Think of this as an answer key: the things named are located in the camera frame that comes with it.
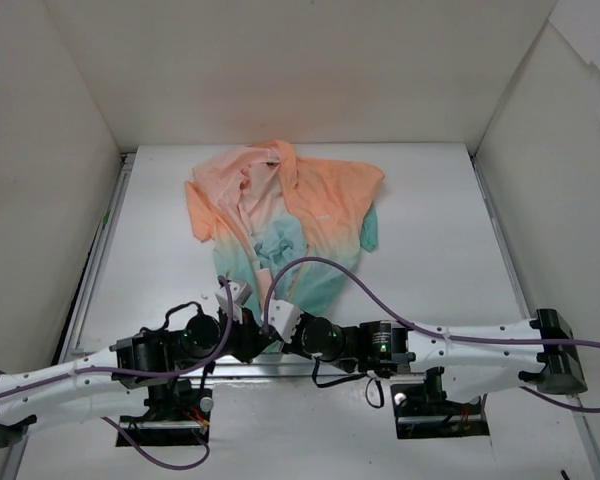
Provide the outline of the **orange and teal jacket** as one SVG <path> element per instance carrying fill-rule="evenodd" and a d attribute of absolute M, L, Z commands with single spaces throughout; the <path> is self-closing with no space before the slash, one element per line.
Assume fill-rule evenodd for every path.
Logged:
<path fill-rule="evenodd" d="M 214 244 L 218 274 L 247 283 L 260 314 L 269 290 L 312 314 L 341 292 L 343 273 L 378 245 L 374 201 L 385 178 L 369 163 L 300 156 L 281 140 L 235 148 L 185 184 L 194 237 Z"/>

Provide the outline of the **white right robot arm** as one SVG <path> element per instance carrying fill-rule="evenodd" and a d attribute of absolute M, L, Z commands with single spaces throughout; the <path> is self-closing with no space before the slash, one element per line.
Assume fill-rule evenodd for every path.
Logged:
<path fill-rule="evenodd" d="M 381 378 L 420 374 L 425 405 L 444 412 L 485 394 L 531 384 L 547 395 L 587 390 L 573 332 L 553 309 L 487 327 L 401 326 L 391 321 L 341 327 L 285 302 L 268 308 L 283 350 L 347 373 Z"/>

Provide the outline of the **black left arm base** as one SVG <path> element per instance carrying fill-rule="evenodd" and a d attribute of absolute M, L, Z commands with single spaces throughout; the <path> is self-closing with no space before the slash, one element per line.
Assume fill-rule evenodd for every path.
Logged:
<path fill-rule="evenodd" d="M 209 441 L 213 390 L 190 380 L 149 388 L 142 415 L 122 415 L 119 426 L 139 446 L 194 446 Z"/>

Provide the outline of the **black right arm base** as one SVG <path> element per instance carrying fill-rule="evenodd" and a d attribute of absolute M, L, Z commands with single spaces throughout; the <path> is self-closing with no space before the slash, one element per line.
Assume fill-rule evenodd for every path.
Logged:
<path fill-rule="evenodd" d="M 490 435 L 483 396 L 461 404 L 436 400 L 424 384 L 390 386 L 398 440 L 452 439 Z"/>

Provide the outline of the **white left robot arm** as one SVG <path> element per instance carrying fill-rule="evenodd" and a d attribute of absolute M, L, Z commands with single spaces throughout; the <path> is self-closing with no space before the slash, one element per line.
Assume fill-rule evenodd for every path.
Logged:
<path fill-rule="evenodd" d="M 31 425 L 41 426 L 45 413 L 58 418 L 62 404 L 93 401 L 101 394 L 139 389 L 149 413 L 160 420 L 171 418 L 180 395 L 165 384 L 224 356 L 249 363 L 273 342 L 254 320 L 201 313 L 182 330 L 143 328 L 72 362 L 21 374 L 0 370 L 0 449 L 20 441 Z"/>

